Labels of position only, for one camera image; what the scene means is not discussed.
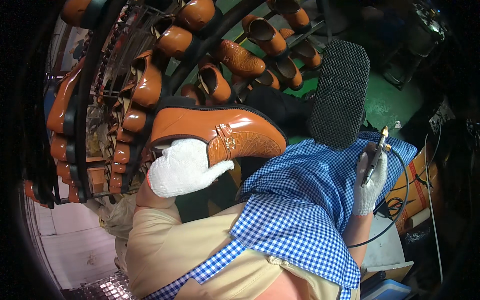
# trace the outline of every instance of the blue gingham shirt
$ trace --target blue gingham shirt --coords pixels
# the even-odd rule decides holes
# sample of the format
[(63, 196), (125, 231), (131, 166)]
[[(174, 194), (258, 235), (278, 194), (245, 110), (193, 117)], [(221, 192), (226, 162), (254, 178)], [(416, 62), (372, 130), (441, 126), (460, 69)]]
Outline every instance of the blue gingham shirt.
[[(359, 153), (380, 134), (360, 132), (358, 140), (343, 151), (315, 144), (312, 139), (287, 147), (245, 180), (240, 198), (248, 201), (230, 234), (235, 239), (196, 268), (146, 299), (172, 299), (193, 278), (207, 281), (250, 248), (275, 257), (342, 287), (340, 299), (348, 300), (359, 287), (360, 271), (341, 233), (353, 207), (353, 183)], [(408, 164), (417, 149), (395, 138), (387, 143)], [(403, 166), (392, 153), (388, 177), (379, 203), (394, 186)]]

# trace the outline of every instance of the shoe buckle strap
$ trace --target shoe buckle strap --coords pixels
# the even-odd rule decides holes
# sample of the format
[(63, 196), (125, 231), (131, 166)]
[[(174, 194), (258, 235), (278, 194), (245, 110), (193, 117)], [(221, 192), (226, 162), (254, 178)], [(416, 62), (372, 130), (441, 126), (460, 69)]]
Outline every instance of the shoe buckle strap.
[(229, 124), (219, 124), (215, 126), (216, 132), (227, 149), (227, 160), (232, 157), (232, 150), (235, 150), (237, 144), (233, 138), (233, 131)]

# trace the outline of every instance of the white knit glove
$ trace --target white knit glove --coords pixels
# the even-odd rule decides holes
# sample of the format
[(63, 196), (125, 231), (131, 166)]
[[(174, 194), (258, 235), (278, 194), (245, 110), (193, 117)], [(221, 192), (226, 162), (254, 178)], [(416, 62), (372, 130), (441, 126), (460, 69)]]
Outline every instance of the white knit glove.
[(359, 161), (357, 163), (357, 179), (353, 185), (352, 209), (352, 214), (356, 216), (365, 216), (374, 210), (375, 201), (380, 195), (380, 192), (382, 191), (382, 188), (387, 180), (387, 155), (382, 152), (372, 177), (365, 187), (361, 187), (365, 171), (373, 159), (373, 151), (375, 147), (375, 143), (368, 143), (363, 149), (363, 152), (360, 154)]
[(160, 197), (185, 195), (206, 188), (227, 170), (233, 161), (227, 160), (208, 168), (207, 144), (197, 139), (181, 139), (162, 151), (148, 171), (148, 184)]

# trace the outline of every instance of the glossy brown shoe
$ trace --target glossy brown shoe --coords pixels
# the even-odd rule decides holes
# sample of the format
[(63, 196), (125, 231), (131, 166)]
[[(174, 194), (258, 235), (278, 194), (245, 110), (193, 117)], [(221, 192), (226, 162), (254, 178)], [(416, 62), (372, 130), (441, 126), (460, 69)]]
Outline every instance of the glossy brown shoe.
[(235, 92), (213, 64), (207, 63), (198, 71), (198, 80), (202, 83), (214, 104), (233, 103), (235, 101)]
[(67, 138), (55, 133), (50, 144), (50, 154), (58, 160), (67, 161)]
[(241, 21), (245, 34), (268, 56), (282, 60), (290, 53), (285, 39), (281, 34), (264, 18), (247, 15)]
[(312, 28), (307, 13), (295, 0), (268, 0), (268, 6), (281, 14), (295, 33), (304, 34)]
[(70, 203), (80, 203), (80, 198), (78, 197), (78, 188), (71, 185), (68, 188), (68, 202)]
[(215, 58), (235, 75), (257, 78), (265, 72), (265, 63), (237, 43), (224, 39), (215, 51)]
[(121, 126), (130, 132), (139, 133), (144, 128), (146, 120), (147, 114), (140, 107), (136, 107), (136, 103), (132, 101), (125, 113)]
[(60, 17), (73, 27), (94, 30), (108, 4), (107, 0), (68, 0)]
[[(283, 38), (287, 39), (295, 33), (291, 29), (282, 28), (280, 29), (280, 34), (283, 36)], [(293, 47), (291, 52), (291, 57), (301, 59), (301, 61), (303, 61), (303, 63), (309, 69), (318, 68), (320, 63), (322, 63), (322, 58), (320, 57), (317, 49), (310, 45), (310, 43), (306, 40), (301, 41), (295, 47)]]
[(152, 34), (157, 38), (155, 46), (169, 57), (188, 60), (197, 51), (200, 40), (190, 31), (173, 25), (173, 21), (172, 15), (166, 15), (152, 25)]
[(180, 95), (195, 99), (195, 105), (205, 105), (205, 94), (194, 84), (186, 84), (182, 86)]
[(280, 89), (280, 82), (278, 81), (278, 78), (272, 72), (270, 72), (270, 70), (267, 70), (267, 72), (263, 73), (262, 76), (255, 78), (254, 82), (272, 87), (277, 90)]
[(125, 165), (129, 160), (130, 146), (122, 142), (117, 142), (115, 145), (115, 153), (113, 154), (113, 162)]
[(65, 179), (71, 179), (70, 163), (59, 160), (57, 162), (57, 175)]
[(114, 194), (120, 194), (121, 186), (123, 184), (122, 179), (123, 178), (121, 173), (112, 172), (110, 176), (110, 181), (108, 183), (109, 185), (108, 190)]
[(53, 101), (52, 108), (48, 114), (47, 128), (63, 133), (63, 123), (65, 121), (65, 113), (67, 112), (68, 103), (72, 96), (73, 89), (80, 78), (80, 72), (84, 66), (85, 58), (78, 61), (70, 75), (66, 77), (58, 86), (57, 96)]
[(190, 0), (177, 13), (177, 20), (191, 32), (206, 38), (215, 32), (223, 14), (212, 0)]
[(137, 84), (131, 91), (130, 99), (143, 107), (151, 108), (158, 102), (164, 88), (162, 72), (152, 63), (152, 51), (146, 51), (135, 58), (131, 71)]
[(276, 63), (276, 69), (284, 77), (285, 83), (290, 89), (293, 91), (301, 90), (303, 87), (303, 79), (300, 70), (290, 57), (286, 60), (278, 61)]
[(182, 97), (169, 98), (166, 99), (168, 107), (160, 110), (155, 118), (150, 147), (169, 144), (175, 139), (196, 138), (208, 144), (209, 166), (241, 156), (275, 157), (287, 147), (283, 132), (251, 107), (201, 107), (188, 104)]

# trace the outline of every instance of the blue container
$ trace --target blue container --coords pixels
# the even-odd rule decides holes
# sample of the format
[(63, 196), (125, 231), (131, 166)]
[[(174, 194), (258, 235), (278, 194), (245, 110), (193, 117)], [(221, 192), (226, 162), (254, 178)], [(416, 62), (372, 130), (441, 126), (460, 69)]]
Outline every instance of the blue container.
[(360, 300), (403, 300), (411, 291), (409, 286), (387, 279), (361, 296)]

